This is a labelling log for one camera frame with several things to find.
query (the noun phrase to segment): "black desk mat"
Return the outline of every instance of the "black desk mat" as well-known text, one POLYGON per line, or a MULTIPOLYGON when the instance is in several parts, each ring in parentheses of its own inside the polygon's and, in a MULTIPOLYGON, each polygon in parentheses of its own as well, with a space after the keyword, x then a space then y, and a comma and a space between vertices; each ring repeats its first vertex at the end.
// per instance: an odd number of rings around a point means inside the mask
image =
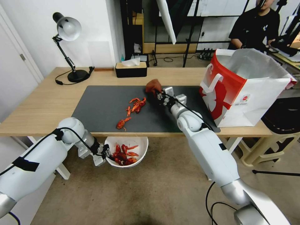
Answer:
MULTIPOLYGON (((173 86, 173 89, 175 96, 185 94, 187 106, 199 112, 215 132, 220 132, 198 92, 199 86, 173 86)), ((145 86, 87 86, 72 116, 89 132, 124 132, 116 125, 126 118, 126 109, 132 106, 129 101, 144 97, 147 102, 140 113, 131 113, 131 120, 125 123, 127 132, 181 132, 167 107, 159 106, 153 94, 145 93, 145 86)))

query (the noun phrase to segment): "plastic stool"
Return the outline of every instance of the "plastic stool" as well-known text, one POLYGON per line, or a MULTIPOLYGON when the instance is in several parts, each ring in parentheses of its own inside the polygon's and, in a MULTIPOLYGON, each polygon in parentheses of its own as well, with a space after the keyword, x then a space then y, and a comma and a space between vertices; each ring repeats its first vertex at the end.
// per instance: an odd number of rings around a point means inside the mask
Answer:
POLYGON ((260 138, 252 148, 249 148, 243 140, 240 142, 239 147, 243 151, 241 161, 244 165, 253 166, 263 161, 278 160, 300 138, 300 132, 293 134, 272 132, 272 134, 271 137, 260 138))

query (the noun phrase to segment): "black tissue box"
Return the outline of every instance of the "black tissue box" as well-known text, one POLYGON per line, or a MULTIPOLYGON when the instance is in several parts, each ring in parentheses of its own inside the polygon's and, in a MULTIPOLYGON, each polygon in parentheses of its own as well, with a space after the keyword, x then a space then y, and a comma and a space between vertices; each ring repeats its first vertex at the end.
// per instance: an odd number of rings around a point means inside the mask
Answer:
POLYGON ((116 64, 116 75, 118 78, 126 77, 146 77, 147 65, 145 62, 140 62, 138 66, 123 66, 121 62, 116 64))

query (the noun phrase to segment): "sticker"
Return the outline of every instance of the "sticker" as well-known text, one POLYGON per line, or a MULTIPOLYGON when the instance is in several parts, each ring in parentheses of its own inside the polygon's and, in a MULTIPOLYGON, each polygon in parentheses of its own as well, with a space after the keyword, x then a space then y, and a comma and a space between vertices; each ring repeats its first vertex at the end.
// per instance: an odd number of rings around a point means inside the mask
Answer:
POLYGON ((243 95, 239 102, 234 105, 247 105, 249 102, 250 94, 243 95))

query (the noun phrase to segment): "tissue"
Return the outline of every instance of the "tissue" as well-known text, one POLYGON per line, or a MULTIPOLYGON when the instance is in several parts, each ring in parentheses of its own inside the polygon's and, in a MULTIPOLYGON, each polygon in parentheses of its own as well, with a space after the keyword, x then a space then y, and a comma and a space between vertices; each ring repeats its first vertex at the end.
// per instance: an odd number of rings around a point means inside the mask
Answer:
POLYGON ((140 58, 134 58, 130 60, 122 61, 123 66, 139 66, 140 65, 140 58))

